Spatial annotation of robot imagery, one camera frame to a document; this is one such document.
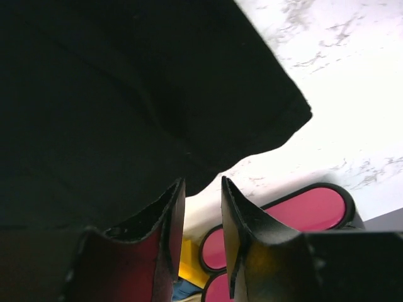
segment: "black fabric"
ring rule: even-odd
[[[311,117],[232,0],[0,0],[0,224],[108,228]]]

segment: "gray surface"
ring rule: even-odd
[[[368,231],[403,230],[403,208],[364,222]]]

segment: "pink lid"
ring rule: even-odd
[[[278,221],[299,231],[321,231],[336,226],[346,205],[335,190],[317,187],[265,210]],[[203,261],[212,270],[226,266],[222,228],[211,233],[202,250]]]
[[[229,298],[229,287],[227,274],[222,274],[216,277],[206,289],[204,302],[231,302]]]

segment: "yellow object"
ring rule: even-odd
[[[200,266],[198,253],[199,247],[196,244],[190,240],[182,241],[179,277],[204,288],[210,276]]]

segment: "white marble surface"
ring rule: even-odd
[[[237,2],[314,118],[282,148],[223,174],[257,204],[331,181],[364,220],[403,207],[403,0]],[[186,237],[220,223],[219,177],[187,199]]]

